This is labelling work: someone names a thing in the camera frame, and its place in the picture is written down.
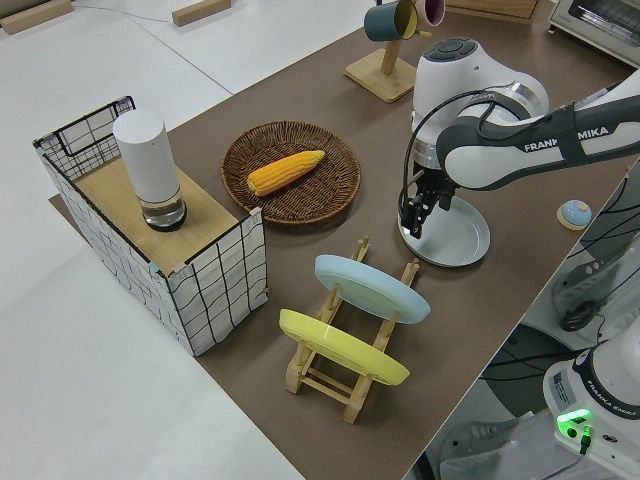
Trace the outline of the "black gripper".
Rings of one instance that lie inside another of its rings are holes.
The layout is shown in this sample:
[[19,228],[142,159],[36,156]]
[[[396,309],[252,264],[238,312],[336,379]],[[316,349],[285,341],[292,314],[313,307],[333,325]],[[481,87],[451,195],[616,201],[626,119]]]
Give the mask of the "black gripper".
[[441,169],[416,167],[413,175],[417,177],[417,192],[420,196],[410,197],[401,203],[400,225],[410,236],[420,238],[426,218],[422,200],[438,201],[443,211],[449,211],[456,184]]

